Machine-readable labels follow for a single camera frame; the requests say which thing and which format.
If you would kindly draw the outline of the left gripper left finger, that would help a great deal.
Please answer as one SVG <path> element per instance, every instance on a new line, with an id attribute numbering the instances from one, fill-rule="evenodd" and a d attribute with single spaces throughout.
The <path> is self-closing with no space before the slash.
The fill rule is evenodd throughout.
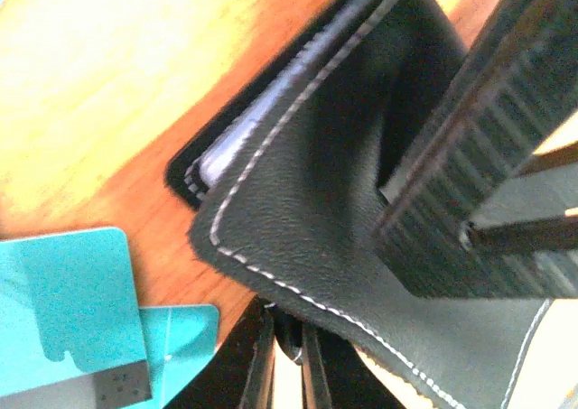
<path id="1" fill-rule="evenodd" d="M 266 303 L 256 297 L 209 364 L 167 406 L 270 408 L 274 365 L 274 318 Z"/>

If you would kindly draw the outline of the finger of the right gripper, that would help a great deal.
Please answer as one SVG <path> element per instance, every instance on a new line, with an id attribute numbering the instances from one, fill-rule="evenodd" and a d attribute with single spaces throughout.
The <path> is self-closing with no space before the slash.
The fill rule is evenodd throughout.
<path id="1" fill-rule="evenodd" d="M 577 295 L 577 219 L 536 156 L 577 108 L 577 0 L 500 0 L 385 194 L 379 256 L 423 298 Z"/>

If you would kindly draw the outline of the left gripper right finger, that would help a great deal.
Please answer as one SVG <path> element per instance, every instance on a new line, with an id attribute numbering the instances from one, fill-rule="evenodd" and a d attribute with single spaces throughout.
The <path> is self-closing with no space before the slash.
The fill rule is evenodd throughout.
<path id="1" fill-rule="evenodd" d="M 353 346 L 306 323 L 302 329 L 302 389 L 305 408 L 402 408 L 369 371 Z"/>

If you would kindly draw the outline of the black leather card holder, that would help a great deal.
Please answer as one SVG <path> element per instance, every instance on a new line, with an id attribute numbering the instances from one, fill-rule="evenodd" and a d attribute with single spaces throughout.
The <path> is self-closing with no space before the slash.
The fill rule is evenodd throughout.
<path id="1" fill-rule="evenodd" d="M 335 0 L 167 167 L 199 258 L 266 303 L 302 366 L 306 323 L 348 341 L 402 408 L 574 408 L 577 295 L 423 298 L 379 256 L 385 188 L 465 62 L 435 0 Z M 575 151 L 564 125 L 536 149 Z M 577 159 L 537 202 L 577 219 Z"/>

